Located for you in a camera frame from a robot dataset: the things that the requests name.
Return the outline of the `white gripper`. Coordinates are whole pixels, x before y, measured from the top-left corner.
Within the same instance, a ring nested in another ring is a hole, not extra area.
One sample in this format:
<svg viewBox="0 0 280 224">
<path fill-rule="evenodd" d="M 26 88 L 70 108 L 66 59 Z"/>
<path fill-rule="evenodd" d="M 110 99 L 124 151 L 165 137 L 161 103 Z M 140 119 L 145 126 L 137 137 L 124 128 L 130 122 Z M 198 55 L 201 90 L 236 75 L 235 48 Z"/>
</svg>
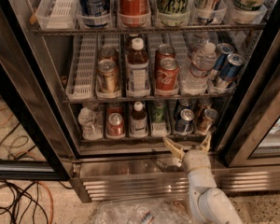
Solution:
<svg viewBox="0 0 280 224">
<path fill-rule="evenodd" d="M 211 168 L 211 163 L 206 155 L 211 146 L 212 135 L 208 134 L 201 142 L 199 149 L 191 149 L 186 154 L 184 147 L 168 137 L 163 137 L 163 143 L 171 151 L 173 156 L 179 161 L 182 161 L 182 166 L 185 173 L 189 173 L 199 168 Z"/>
</svg>

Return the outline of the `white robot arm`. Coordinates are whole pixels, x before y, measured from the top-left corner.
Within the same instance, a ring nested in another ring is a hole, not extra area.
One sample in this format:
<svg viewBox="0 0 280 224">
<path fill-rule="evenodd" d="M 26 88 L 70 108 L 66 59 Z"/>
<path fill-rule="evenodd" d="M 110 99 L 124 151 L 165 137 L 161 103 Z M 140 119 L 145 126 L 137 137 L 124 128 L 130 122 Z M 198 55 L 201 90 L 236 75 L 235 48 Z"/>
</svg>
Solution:
<svg viewBox="0 0 280 224">
<path fill-rule="evenodd" d="M 198 148 L 185 152 L 184 147 L 168 137 L 163 143 L 179 159 L 189 180 L 189 205 L 200 224 L 243 224 L 227 195 L 217 187 L 208 157 L 212 135 Z"/>
</svg>

